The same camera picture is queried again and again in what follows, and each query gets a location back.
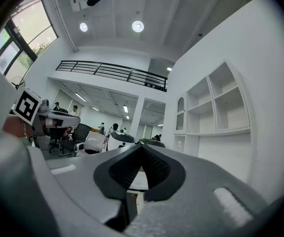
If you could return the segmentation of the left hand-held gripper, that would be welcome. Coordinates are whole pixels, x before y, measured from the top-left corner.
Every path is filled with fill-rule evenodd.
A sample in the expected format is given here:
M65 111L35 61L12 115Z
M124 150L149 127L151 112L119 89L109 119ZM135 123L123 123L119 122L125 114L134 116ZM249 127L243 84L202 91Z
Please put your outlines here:
M41 99L29 88L20 88L18 94L12 111L21 119L26 137L44 136L45 128L67 128L78 126L81 122L77 116L49 110L48 100Z

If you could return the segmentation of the black metal balcony railing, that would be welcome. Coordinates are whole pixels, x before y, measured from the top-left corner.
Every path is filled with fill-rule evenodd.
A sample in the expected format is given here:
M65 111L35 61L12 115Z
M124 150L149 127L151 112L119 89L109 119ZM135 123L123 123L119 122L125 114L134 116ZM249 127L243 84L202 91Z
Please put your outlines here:
M56 71L112 78L167 92L167 78L152 72L112 63L62 60Z

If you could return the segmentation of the black wall fan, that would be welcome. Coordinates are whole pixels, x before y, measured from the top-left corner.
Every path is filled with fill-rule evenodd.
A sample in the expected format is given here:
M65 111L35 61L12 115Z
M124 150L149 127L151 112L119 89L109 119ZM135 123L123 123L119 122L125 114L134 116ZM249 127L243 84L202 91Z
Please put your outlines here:
M24 80L22 77L19 77L19 76L14 77L14 78L10 81L10 84L11 84L12 86L14 86L14 88L15 88L16 90L19 90L20 88L26 86L25 80Z

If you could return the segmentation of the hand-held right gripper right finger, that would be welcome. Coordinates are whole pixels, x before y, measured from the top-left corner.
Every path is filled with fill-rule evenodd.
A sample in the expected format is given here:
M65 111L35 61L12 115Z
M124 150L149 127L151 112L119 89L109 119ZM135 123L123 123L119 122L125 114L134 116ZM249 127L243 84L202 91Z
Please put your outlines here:
M252 237L274 209L253 188L220 166L173 150L158 151L185 169L181 188L147 202L124 233L130 237Z

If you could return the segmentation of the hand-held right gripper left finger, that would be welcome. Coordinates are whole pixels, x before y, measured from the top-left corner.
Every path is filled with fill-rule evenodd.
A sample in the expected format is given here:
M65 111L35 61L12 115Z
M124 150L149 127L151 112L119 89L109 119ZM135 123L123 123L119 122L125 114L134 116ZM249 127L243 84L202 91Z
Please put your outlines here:
M140 145L74 158L45 161L39 148L28 147L32 170L58 237L143 237L136 217L125 224L126 188L97 167L137 152Z

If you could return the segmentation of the white and black robot base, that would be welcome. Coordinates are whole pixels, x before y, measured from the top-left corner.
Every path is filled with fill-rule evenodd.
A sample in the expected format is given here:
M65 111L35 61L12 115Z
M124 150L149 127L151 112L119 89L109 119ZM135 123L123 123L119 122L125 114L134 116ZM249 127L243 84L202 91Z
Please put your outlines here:
M107 151L115 150L121 147L134 145L134 137L118 132L111 132L107 143Z
M140 139L140 140L139 140L139 143L145 144L145 145L152 145L152 146L158 146L158 147L165 148L164 143L159 142L159 141L157 141L157 140L153 140L153 139L146 139L146 138L143 138L143 139Z

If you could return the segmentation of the black office chair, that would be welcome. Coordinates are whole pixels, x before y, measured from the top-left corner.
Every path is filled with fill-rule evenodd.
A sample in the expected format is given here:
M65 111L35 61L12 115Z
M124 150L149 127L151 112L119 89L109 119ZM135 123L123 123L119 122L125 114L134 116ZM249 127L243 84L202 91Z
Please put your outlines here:
M72 133L71 140L61 140L59 142L59 149L61 150L60 156L74 155L78 143L84 142L89 134L91 127L80 123Z

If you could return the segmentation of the person's left forearm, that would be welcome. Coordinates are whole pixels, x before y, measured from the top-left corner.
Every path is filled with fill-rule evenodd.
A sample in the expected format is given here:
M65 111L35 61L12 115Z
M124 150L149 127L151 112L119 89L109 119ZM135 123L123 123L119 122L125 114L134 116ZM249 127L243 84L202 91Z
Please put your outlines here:
M16 115L8 115L3 125L3 131L18 138L33 137L32 127Z

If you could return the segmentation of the white ceiling air conditioner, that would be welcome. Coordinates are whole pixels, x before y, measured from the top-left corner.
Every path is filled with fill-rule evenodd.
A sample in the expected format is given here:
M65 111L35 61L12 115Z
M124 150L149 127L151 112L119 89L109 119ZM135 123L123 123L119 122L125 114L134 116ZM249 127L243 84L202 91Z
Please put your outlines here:
M70 0L70 3L73 12L89 8L89 6L87 5L87 0Z

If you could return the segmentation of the large glass window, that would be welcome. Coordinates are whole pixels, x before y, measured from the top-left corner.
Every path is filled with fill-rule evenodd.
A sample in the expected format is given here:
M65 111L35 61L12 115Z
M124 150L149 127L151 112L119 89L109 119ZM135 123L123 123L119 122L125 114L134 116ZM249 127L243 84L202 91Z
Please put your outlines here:
M42 0L23 6L0 31L0 72L17 84L56 39Z

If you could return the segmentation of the white wall shelf unit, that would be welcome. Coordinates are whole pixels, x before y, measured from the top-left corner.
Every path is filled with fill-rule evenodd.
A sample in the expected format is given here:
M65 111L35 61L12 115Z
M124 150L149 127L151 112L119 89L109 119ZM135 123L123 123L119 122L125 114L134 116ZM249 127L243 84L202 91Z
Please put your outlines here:
M254 111L239 71L224 60L183 92L175 114L173 148L211 161L248 183L254 153Z

